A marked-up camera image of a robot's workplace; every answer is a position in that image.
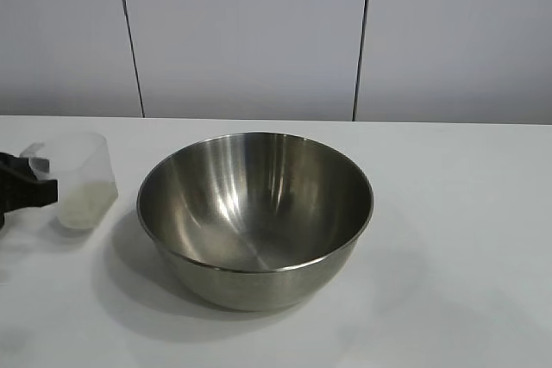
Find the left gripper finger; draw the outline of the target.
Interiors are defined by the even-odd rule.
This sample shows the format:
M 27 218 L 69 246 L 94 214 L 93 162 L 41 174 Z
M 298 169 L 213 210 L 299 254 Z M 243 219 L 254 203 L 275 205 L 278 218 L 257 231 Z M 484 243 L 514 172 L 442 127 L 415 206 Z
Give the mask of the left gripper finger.
M 8 181 L 41 183 L 47 178 L 38 178 L 29 165 L 29 158 L 16 157 L 9 153 L 1 153 L 1 182 Z
M 1 228 L 7 213 L 25 208 L 41 208 L 58 202 L 56 180 L 1 179 Z

